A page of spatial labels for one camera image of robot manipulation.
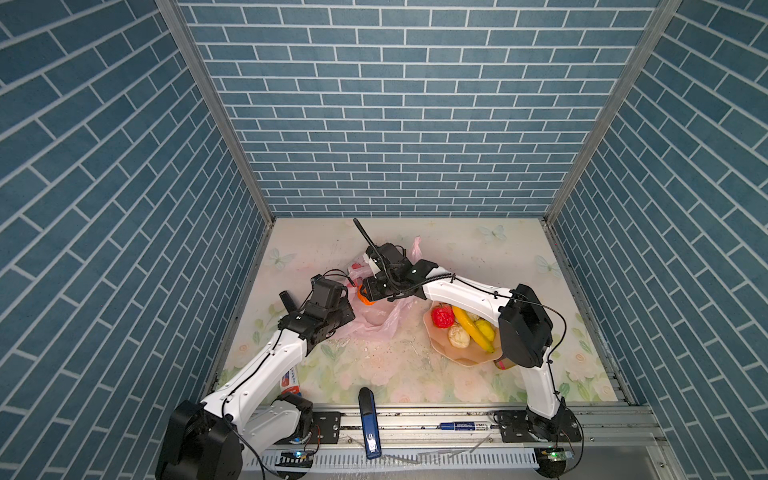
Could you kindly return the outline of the beige fake garlic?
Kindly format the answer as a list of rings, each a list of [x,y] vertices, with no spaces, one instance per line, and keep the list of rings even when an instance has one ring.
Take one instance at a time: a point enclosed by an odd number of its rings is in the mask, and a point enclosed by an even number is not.
[[[466,349],[471,344],[471,336],[459,324],[454,324],[448,329],[447,337],[450,345],[456,349]]]

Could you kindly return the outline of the pink scalloped bowl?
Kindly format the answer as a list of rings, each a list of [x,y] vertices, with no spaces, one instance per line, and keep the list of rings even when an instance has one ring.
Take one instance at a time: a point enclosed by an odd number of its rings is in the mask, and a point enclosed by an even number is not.
[[[491,326],[495,334],[495,338],[492,342],[494,348],[493,353],[486,352],[474,339],[470,339],[469,346],[467,348],[457,348],[453,346],[449,341],[448,328],[439,328],[434,325],[432,321],[431,311],[441,307],[440,302],[433,302],[430,305],[428,313],[423,316],[423,323],[427,331],[427,335],[431,346],[441,355],[449,360],[466,367],[477,366],[495,360],[503,356],[501,350],[501,340],[499,329],[496,326]]]

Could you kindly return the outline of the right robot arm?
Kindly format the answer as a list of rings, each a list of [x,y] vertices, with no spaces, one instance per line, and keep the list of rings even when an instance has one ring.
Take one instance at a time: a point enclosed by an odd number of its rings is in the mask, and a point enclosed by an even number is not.
[[[364,260],[373,271],[359,288],[366,301],[418,297],[447,303],[496,327],[503,357],[522,369],[529,431],[538,439],[558,439],[570,422],[570,411],[557,389],[551,367],[551,352],[557,348],[549,317],[554,310],[541,304],[529,286],[493,287],[425,259],[413,263],[391,243],[371,243]]]

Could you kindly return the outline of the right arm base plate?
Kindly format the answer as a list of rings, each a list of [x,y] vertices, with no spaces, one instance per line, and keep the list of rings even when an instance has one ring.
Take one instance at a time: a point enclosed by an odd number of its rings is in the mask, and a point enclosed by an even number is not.
[[[569,409],[561,409],[552,419],[525,410],[497,410],[492,421],[498,426],[504,443],[572,443],[583,439],[577,417]]]

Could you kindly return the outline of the pink plastic bag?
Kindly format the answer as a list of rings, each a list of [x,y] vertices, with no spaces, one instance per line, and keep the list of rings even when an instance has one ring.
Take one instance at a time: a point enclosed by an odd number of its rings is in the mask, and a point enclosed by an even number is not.
[[[348,276],[352,286],[348,287],[349,302],[355,319],[337,329],[334,339],[362,339],[369,341],[391,340],[400,324],[405,321],[420,299],[409,297],[393,302],[376,301],[368,305],[358,296],[358,287],[362,280],[372,274],[371,267],[364,261],[363,255],[356,257],[348,267]]]

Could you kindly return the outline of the yellow fake lemon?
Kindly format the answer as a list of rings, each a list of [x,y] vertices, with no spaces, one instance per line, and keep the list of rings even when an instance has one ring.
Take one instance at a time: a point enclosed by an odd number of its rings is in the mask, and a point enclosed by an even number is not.
[[[496,338],[496,330],[490,322],[484,319],[479,319],[475,321],[475,326],[490,343],[494,342]]]

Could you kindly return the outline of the yellow fake banana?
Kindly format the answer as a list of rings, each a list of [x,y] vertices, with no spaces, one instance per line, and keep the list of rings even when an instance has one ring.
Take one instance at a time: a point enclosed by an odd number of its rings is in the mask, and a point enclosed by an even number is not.
[[[470,319],[468,314],[459,307],[453,306],[456,321],[469,334],[469,336],[487,353],[494,353],[492,340],[489,340]]]

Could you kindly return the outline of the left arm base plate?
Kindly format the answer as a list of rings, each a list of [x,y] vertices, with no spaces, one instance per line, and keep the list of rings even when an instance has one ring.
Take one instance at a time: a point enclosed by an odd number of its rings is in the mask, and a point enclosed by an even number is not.
[[[339,411],[315,411],[309,427],[299,441],[302,445],[336,445],[339,442],[342,413]]]

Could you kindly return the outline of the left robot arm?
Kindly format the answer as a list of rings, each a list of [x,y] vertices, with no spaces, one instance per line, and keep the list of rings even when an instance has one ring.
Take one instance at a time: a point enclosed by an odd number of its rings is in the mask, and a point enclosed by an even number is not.
[[[161,445],[157,479],[237,479],[246,453],[257,457],[276,442],[304,439],[312,424],[312,403],[286,394],[269,409],[254,412],[288,371],[314,347],[355,318],[348,288],[323,275],[311,279],[299,306],[280,294],[286,315],[266,346],[222,387],[171,413]]]

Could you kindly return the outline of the red fake strawberry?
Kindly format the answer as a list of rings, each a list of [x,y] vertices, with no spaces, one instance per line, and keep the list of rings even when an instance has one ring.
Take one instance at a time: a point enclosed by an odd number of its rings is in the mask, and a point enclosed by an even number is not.
[[[432,308],[430,318],[433,326],[438,329],[450,329],[456,323],[453,308],[448,304],[438,304]]]

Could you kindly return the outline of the orange fake tangerine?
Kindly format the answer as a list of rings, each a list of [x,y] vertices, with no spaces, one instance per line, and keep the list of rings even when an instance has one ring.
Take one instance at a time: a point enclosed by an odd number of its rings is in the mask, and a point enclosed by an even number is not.
[[[357,289],[357,297],[358,297],[358,299],[359,299],[359,300],[360,300],[360,301],[361,301],[361,302],[362,302],[364,305],[368,305],[368,306],[370,306],[370,305],[373,305],[373,304],[375,303],[375,301],[372,301],[372,300],[368,299],[368,298],[367,298],[367,297],[364,295],[364,293],[365,293],[365,291],[364,291],[364,288],[363,288],[362,286],[361,286],[361,287],[358,287],[358,289]]]

